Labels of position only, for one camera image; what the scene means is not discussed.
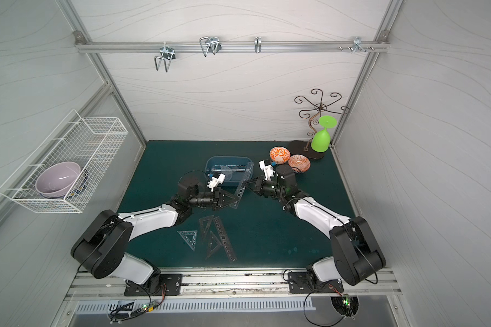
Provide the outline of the thin clear straight ruler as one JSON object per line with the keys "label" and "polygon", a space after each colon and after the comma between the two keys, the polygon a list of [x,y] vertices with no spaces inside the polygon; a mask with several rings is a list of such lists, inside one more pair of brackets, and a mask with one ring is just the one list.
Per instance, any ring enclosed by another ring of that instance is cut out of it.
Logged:
{"label": "thin clear straight ruler", "polygon": [[246,169],[244,165],[214,165],[211,167],[211,171],[223,172],[225,170],[243,172]]}

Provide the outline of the blue plastic storage box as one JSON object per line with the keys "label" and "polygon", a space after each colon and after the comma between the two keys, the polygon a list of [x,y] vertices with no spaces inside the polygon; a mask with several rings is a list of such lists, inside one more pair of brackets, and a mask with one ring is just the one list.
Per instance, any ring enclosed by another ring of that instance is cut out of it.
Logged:
{"label": "blue plastic storage box", "polygon": [[214,156],[207,160],[205,174],[225,175],[224,187],[238,187],[252,175],[253,161],[247,157]]}

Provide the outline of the dark triangle ruler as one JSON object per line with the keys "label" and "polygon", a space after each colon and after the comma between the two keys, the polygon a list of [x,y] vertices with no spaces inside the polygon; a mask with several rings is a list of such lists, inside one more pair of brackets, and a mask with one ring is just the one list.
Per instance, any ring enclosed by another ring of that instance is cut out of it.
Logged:
{"label": "dark triangle ruler", "polygon": [[222,242],[220,237],[217,237],[213,231],[210,231],[205,259],[208,260],[211,256],[217,253],[220,248],[222,248]]}
{"label": "dark triangle ruler", "polygon": [[201,233],[201,239],[204,241],[211,229],[211,224],[214,220],[214,216],[210,215],[199,219],[199,227]]}

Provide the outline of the stencil ruler clear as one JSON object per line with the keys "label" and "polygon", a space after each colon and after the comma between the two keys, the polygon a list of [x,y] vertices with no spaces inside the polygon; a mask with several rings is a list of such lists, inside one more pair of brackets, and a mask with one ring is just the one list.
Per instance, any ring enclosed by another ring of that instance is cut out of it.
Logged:
{"label": "stencil ruler clear", "polygon": [[235,190],[235,202],[230,206],[233,209],[238,209],[242,196],[245,192],[244,182],[251,179],[253,175],[253,162],[248,160],[244,165],[238,165],[233,171],[233,178],[238,182]]}

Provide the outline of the stencil ruler large dark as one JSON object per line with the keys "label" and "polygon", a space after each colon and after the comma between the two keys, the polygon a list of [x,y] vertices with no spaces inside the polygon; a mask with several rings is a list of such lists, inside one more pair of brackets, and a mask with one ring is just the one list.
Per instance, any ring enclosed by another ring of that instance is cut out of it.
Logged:
{"label": "stencil ruler large dark", "polygon": [[215,223],[216,230],[218,231],[220,241],[221,241],[222,246],[224,248],[224,252],[226,253],[226,256],[227,256],[229,262],[236,262],[237,256],[234,252],[233,246],[230,242],[229,236],[225,230],[225,227],[222,223],[221,218],[215,217],[214,223]]}

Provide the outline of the clear protractor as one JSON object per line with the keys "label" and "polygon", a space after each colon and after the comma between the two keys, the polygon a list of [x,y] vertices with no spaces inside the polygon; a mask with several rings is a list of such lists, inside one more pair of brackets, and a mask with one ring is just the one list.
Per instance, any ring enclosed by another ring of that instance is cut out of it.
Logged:
{"label": "clear protractor", "polygon": [[233,169],[229,166],[221,165],[220,166],[220,174],[225,175],[224,182],[228,183],[233,178]]}

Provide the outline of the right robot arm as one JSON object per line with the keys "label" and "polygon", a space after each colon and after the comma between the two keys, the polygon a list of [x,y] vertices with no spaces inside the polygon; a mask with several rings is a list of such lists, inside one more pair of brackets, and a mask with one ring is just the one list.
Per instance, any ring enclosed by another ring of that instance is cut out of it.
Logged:
{"label": "right robot arm", "polygon": [[332,255],[310,265],[312,283],[341,280],[355,286],[387,266],[386,258],[362,217],[350,218],[319,204],[312,196],[288,180],[253,178],[242,185],[258,196],[274,198],[282,209],[308,222],[331,243]]}

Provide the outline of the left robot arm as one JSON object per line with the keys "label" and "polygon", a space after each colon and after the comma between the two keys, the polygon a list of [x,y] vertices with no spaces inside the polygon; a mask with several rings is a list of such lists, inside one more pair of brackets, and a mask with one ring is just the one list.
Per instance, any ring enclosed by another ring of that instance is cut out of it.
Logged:
{"label": "left robot arm", "polygon": [[164,204],[132,213],[105,210],[98,214],[70,250],[70,255],[96,279],[117,277],[153,288],[161,270],[127,252],[129,242],[143,234],[184,223],[195,208],[218,211],[237,197],[216,179],[203,185],[197,179],[181,181],[178,192]]}

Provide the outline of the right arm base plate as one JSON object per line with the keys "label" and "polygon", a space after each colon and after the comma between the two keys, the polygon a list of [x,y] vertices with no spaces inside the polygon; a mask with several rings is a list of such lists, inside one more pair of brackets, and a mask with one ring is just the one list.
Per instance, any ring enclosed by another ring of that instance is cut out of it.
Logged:
{"label": "right arm base plate", "polygon": [[291,294],[342,294],[344,286],[340,279],[320,281],[311,271],[291,271],[286,269],[282,278],[289,285]]}

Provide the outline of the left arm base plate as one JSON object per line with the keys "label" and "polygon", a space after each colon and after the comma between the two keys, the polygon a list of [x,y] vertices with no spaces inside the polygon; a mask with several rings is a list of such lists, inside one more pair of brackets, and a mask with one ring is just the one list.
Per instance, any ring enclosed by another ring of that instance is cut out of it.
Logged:
{"label": "left arm base plate", "polygon": [[143,284],[127,281],[124,296],[158,296],[162,294],[166,296],[178,296],[181,292],[182,279],[182,274],[156,272]]}

